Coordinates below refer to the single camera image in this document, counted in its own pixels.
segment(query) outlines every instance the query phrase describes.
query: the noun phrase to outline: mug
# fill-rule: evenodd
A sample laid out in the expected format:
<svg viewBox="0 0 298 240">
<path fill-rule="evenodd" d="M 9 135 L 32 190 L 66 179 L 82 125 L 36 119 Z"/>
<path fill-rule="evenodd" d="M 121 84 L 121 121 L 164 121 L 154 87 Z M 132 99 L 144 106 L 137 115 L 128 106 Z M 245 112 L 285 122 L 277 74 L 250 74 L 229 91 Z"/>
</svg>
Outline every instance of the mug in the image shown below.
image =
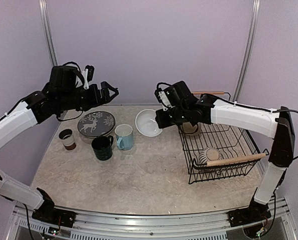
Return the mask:
<svg viewBox="0 0 298 240">
<path fill-rule="evenodd" d="M 93 139 L 91 146 L 98 160 L 105 161 L 112 157 L 113 140 L 114 138 L 111 135 Z"/>
<path fill-rule="evenodd" d="M 61 131 L 59 138 L 61 139 L 66 150 L 73 150 L 77 146 L 71 129 L 65 129 Z"/>
<path fill-rule="evenodd" d="M 133 128 L 128 124 L 121 124 L 115 128 L 117 147 L 120 150 L 130 150 L 133 146 Z"/>
</svg>

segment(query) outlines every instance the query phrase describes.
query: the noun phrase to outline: light blue mug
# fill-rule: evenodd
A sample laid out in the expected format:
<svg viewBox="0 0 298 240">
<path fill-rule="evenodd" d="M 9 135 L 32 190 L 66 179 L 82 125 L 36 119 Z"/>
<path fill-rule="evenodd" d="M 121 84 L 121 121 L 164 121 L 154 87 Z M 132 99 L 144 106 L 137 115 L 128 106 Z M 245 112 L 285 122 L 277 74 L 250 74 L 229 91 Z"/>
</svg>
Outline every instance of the light blue mug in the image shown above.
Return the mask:
<svg viewBox="0 0 298 240">
<path fill-rule="evenodd" d="M 133 146 L 133 128 L 128 124 L 121 124 L 115 128 L 117 147 L 121 150 L 130 150 Z"/>
</svg>

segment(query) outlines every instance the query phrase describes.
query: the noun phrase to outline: black mug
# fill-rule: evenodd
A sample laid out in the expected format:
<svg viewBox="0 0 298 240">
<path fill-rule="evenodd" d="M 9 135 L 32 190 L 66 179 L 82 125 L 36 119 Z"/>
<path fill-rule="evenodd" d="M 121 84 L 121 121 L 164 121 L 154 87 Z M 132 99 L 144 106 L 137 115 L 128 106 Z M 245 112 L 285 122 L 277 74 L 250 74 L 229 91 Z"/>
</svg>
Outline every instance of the black mug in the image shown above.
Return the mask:
<svg viewBox="0 0 298 240">
<path fill-rule="evenodd" d="M 93 139 L 91 146 L 98 160 L 105 161 L 112 157 L 112 144 L 114 138 L 110 136 L 100 136 Z"/>
</svg>

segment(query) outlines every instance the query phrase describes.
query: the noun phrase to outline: black mug handle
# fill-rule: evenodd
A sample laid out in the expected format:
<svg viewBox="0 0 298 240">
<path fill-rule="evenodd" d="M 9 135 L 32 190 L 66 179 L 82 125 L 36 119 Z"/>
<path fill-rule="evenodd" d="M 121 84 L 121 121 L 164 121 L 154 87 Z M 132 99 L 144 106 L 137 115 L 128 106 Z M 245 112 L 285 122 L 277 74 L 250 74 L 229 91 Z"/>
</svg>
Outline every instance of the black mug handle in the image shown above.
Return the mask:
<svg viewBox="0 0 298 240">
<path fill-rule="evenodd" d="M 110 144 L 111 144 L 111 146 L 112 146 L 112 145 L 113 145 L 114 138 L 113 138 L 111 135 L 109 135 L 108 138 L 109 138 L 109 140 L 110 140 Z"/>
</svg>

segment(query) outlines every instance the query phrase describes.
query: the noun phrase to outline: table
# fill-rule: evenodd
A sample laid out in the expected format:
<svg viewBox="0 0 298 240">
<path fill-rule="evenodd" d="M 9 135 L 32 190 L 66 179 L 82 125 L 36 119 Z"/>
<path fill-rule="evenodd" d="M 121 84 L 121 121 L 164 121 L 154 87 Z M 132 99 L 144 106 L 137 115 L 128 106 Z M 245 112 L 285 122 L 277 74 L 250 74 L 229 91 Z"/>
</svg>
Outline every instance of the table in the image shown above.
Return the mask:
<svg viewBox="0 0 298 240">
<path fill-rule="evenodd" d="M 61 123 L 33 186 L 45 190 L 58 206 L 103 213 L 191 214 L 248 205 L 260 183 L 257 167 L 244 177 L 189 185 L 177 127 L 165 128 L 157 137 L 143 136 L 135 127 L 139 111 L 159 108 L 156 105 L 109 105 L 89 111 L 110 112 L 116 126 L 130 124 L 133 127 L 133 148 L 119 150 L 114 142 L 113 156 L 108 161 L 97 160 L 91 148 L 92 140 L 78 132 L 80 118 Z M 78 115 L 69 111 L 65 118 Z M 72 151 L 65 150 L 58 138 L 59 132 L 66 128 L 73 130 L 77 142 Z"/>
</svg>

